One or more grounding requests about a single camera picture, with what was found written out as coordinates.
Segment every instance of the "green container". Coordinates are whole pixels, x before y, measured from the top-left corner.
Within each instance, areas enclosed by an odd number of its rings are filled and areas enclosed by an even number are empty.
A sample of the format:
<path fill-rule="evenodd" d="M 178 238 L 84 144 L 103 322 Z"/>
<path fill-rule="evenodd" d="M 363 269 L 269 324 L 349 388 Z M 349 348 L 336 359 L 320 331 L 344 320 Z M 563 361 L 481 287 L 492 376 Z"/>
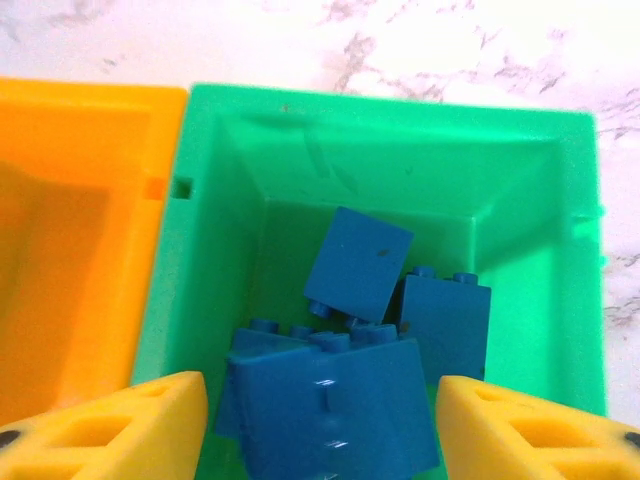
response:
<path fill-rule="evenodd" d="M 487 381 L 605 413 L 591 116 L 199 85 L 134 375 L 204 373 L 198 479 L 246 478 L 213 433 L 234 330 L 252 316 L 341 327 L 302 295 L 339 205 L 415 232 L 406 270 L 493 288 Z"/>

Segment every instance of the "orange container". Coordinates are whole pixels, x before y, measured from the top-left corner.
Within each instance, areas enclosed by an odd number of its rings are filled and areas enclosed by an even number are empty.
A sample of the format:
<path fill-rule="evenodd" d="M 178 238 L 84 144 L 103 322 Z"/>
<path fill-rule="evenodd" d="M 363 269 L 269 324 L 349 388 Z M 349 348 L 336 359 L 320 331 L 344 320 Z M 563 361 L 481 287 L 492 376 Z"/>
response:
<path fill-rule="evenodd" d="M 0 425 L 129 384 L 186 97 L 0 79 Z"/>

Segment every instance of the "toy storage box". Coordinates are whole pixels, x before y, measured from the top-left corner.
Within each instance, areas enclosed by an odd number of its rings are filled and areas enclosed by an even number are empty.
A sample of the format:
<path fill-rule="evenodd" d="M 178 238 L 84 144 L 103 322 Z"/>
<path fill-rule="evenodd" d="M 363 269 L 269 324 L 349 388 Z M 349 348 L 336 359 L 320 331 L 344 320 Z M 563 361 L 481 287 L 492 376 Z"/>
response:
<path fill-rule="evenodd" d="M 129 384 L 186 97 L 0 79 L 0 425 Z"/>
<path fill-rule="evenodd" d="M 214 419 L 235 328 L 339 329 L 302 293 L 340 205 L 415 232 L 406 270 L 493 288 L 487 381 L 604 413 L 589 115 L 230 86 L 192 91 L 134 381 L 200 370 Z M 198 478 L 245 478 L 212 425 Z"/>

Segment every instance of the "blue lego brick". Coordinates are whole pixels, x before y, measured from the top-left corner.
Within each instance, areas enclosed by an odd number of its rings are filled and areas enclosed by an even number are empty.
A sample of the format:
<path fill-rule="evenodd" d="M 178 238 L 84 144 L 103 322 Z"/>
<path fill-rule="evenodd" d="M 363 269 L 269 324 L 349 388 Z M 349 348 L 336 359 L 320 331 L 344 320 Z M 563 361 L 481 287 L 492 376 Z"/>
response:
<path fill-rule="evenodd" d="M 253 354 L 260 354 L 306 346 L 306 338 L 314 332 L 311 327 L 294 325 L 287 337 L 278 334 L 278 327 L 278 324 L 271 320 L 254 318 L 251 320 L 249 328 L 236 330 L 231 350 L 234 352 L 249 350 Z M 231 378 L 227 374 L 218 406 L 215 433 L 223 437 L 238 438 L 240 436 L 239 428 L 236 405 L 232 396 Z"/>
<path fill-rule="evenodd" d="M 414 339 L 382 325 L 308 341 L 229 356 L 251 478 L 405 480 L 438 465 Z"/>
<path fill-rule="evenodd" d="M 412 239 L 407 230 L 338 208 L 304 289 L 309 310 L 381 323 Z"/>
<path fill-rule="evenodd" d="M 476 275 L 440 280 L 416 267 L 406 276 L 398 329 L 418 341 L 427 384 L 443 375 L 484 380 L 490 306 L 491 289 Z"/>

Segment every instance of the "blue toy block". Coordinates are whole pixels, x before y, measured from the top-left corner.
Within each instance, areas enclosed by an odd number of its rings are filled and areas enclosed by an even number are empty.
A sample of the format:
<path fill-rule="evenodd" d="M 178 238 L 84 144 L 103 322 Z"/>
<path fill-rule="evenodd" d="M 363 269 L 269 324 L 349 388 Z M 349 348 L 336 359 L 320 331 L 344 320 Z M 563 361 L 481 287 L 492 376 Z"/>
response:
<path fill-rule="evenodd" d="M 379 324 L 409 253 L 413 233 L 340 207 L 307 280 L 309 311 L 347 314 L 349 327 Z"/>
<path fill-rule="evenodd" d="M 279 325 L 271 320 L 254 318 L 249 323 L 249 328 L 236 330 L 231 350 L 234 352 L 251 351 L 253 354 L 289 349 L 292 347 L 306 346 L 306 338 L 315 330 L 311 327 L 294 325 L 289 330 L 289 336 L 278 334 Z M 238 423 L 237 409 L 232 395 L 230 376 L 224 380 L 222 396 L 218 406 L 215 433 L 223 437 L 238 438 L 240 426 Z"/>
<path fill-rule="evenodd" d="M 440 280 L 430 267 L 416 267 L 404 279 L 398 329 L 420 345 L 425 381 L 443 375 L 484 380 L 491 289 L 471 273 Z"/>
<path fill-rule="evenodd" d="M 414 339 L 382 325 L 308 342 L 229 356 L 251 478 L 405 480 L 438 465 Z"/>

